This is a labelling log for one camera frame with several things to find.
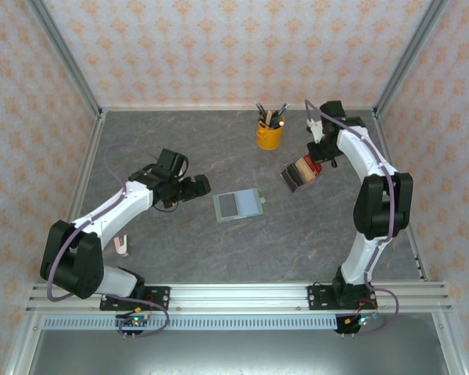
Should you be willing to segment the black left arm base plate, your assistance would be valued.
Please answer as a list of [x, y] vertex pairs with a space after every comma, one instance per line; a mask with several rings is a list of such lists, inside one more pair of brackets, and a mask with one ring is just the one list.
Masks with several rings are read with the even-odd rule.
[[[170, 300], [170, 287], [167, 286], [144, 286], [141, 291], [134, 292], [130, 298], [154, 302], [168, 309]], [[101, 297], [99, 309], [102, 311], [130, 312], [138, 306], [135, 302], [123, 301], [108, 296]]]

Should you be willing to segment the long aluminium mounting rail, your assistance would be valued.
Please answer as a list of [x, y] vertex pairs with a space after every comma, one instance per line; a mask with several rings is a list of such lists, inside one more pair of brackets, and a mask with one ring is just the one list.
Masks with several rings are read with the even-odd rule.
[[[301, 314], [309, 310], [307, 286], [309, 281], [290, 283], [220, 283], [170, 285], [168, 311], [176, 314], [212, 313], [234, 315], [236, 313], [291, 313]], [[380, 313], [438, 313], [453, 312], [455, 303], [443, 282], [381, 281], [376, 287], [376, 299]], [[101, 298], [76, 297], [61, 302], [50, 302], [46, 286], [35, 284], [27, 301], [29, 313], [95, 313], [99, 311]]]

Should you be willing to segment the yellow pen cup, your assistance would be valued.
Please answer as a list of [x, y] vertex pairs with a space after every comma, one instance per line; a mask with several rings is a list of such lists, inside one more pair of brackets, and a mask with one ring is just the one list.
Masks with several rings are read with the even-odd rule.
[[267, 151], [275, 150], [281, 144], [281, 135], [282, 135], [283, 127], [278, 129], [275, 128], [268, 128], [265, 122], [261, 121], [260, 118], [258, 119], [258, 127], [256, 130], [256, 143], [257, 145]]

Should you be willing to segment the aluminium upright frame post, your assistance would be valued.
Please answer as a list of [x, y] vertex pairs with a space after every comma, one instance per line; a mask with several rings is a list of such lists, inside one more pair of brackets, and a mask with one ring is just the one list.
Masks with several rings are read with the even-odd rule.
[[99, 118], [102, 113], [102, 107], [99, 105], [93, 90], [90, 88], [79, 64], [70, 51], [69, 45], [49, 12], [45, 0], [25, 0], [25, 2], [38, 20], [47, 39], [66, 68], [68, 75], [81, 95], [84, 104], [89, 109], [89, 112], [95, 118]]
[[388, 108], [388, 104], [393, 99], [395, 93], [403, 82], [403, 79], [414, 63], [419, 51], [429, 37], [429, 34], [437, 24], [442, 11], [449, 0], [431, 0], [429, 6], [421, 17], [421, 21], [413, 32], [407, 47], [404, 49], [396, 68], [388, 79], [388, 82], [373, 107], [374, 117], [379, 119]]

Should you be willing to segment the pale green card holder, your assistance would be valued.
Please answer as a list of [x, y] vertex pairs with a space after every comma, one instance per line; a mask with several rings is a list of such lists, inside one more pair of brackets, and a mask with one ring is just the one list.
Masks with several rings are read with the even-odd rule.
[[[218, 196], [223, 194], [233, 193], [236, 199], [238, 215], [228, 218], [222, 218], [220, 216], [220, 207]], [[216, 213], [216, 218], [218, 223], [229, 222], [233, 220], [240, 220], [249, 218], [252, 216], [263, 215], [263, 203], [265, 198], [260, 196], [259, 190], [257, 188], [250, 188], [240, 191], [232, 191], [227, 193], [222, 193], [213, 196], [213, 204]]]

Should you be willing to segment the aluminium frame leg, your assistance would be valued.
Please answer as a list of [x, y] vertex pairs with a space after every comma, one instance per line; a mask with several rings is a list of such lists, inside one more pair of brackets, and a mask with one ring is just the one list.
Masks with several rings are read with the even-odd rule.
[[26, 315], [20, 326], [5, 375], [28, 375], [34, 360], [44, 323], [44, 316], [35, 313]]
[[456, 342], [447, 315], [444, 312], [434, 312], [432, 313], [432, 319], [435, 324], [448, 374], [465, 375], [465, 369], [460, 360], [460, 355], [457, 351]]

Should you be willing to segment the black VIP card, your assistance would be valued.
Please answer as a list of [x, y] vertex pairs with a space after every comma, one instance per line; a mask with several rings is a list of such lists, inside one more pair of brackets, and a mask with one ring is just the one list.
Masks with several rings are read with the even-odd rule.
[[236, 199], [233, 193], [219, 195], [218, 201], [220, 207], [220, 216], [222, 218], [238, 215]]

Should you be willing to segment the aluminium rear rail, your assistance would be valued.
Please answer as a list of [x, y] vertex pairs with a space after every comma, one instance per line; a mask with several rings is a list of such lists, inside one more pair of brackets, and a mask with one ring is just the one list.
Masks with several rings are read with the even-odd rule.
[[[304, 105], [290, 105], [290, 110], [304, 110]], [[348, 111], [373, 111], [371, 106], [347, 106], [343, 105], [343, 108], [346, 112]], [[187, 111], [249, 111], [255, 112], [255, 104], [245, 105], [245, 106], [106, 106], [102, 107], [102, 113], [109, 112], [187, 112]]]

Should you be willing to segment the aluminium side rail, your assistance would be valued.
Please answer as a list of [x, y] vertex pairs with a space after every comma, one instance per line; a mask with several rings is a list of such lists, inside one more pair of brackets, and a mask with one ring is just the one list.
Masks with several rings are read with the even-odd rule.
[[[391, 152], [389, 151], [388, 142], [386, 141], [385, 132], [382, 128], [381, 122], [381, 114], [378, 111], [377, 107], [373, 107], [371, 110], [371, 115], [376, 127], [376, 131], [378, 133], [379, 141], [382, 147], [383, 155], [386, 160], [392, 163], [392, 156]], [[423, 280], [423, 282], [428, 282], [431, 279], [431, 275], [424, 264], [424, 256], [421, 253], [420, 246], [417, 243], [416, 235], [414, 233], [413, 226], [409, 223], [406, 229], [403, 231], [406, 234], [406, 237], [410, 243], [410, 249], [412, 251], [412, 255], [414, 258], [415, 265], [417, 266], [417, 272], [419, 274], [419, 278]]]
[[106, 113], [101, 111], [95, 118], [88, 143], [84, 150], [84, 156], [78, 171], [76, 184], [70, 200], [69, 210], [66, 214], [65, 221], [73, 222], [80, 216], [81, 208], [84, 201], [85, 192], [91, 175], [91, 170], [98, 149], [98, 143], [101, 137], [102, 128], [106, 120]]

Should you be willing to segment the grey metal panel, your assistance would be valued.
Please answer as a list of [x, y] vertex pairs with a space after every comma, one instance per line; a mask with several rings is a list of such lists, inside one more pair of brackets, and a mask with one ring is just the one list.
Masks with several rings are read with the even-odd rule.
[[429, 329], [340, 338], [331, 331], [45, 331], [29, 375], [448, 375]]

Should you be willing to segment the red card pack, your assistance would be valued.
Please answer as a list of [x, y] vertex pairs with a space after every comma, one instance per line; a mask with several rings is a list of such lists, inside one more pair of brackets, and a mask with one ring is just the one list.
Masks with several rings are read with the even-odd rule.
[[306, 162], [307, 166], [310, 170], [314, 173], [315, 176], [319, 175], [322, 171], [322, 165], [318, 162], [314, 162], [310, 153], [306, 154], [303, 157], [304, 161]]

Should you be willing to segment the wooden card box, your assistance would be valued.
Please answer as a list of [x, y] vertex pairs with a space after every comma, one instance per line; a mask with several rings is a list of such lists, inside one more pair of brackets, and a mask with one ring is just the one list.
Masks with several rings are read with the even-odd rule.
[[307, 166], [303, 157], [289, 163], [280, 173], [281, 178], [293, 194], [297, 191], [309, 188], [318, 182], [323, 171], [322, 167], [321, 173], [315, 176]]

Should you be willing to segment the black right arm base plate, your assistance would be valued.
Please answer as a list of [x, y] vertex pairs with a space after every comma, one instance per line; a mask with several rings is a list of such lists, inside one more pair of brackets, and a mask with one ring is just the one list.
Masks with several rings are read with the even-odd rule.
[[375, 294], [365, 285], [345, 286], [310, 285], [307, 287], [310, 310], [376, 309]]

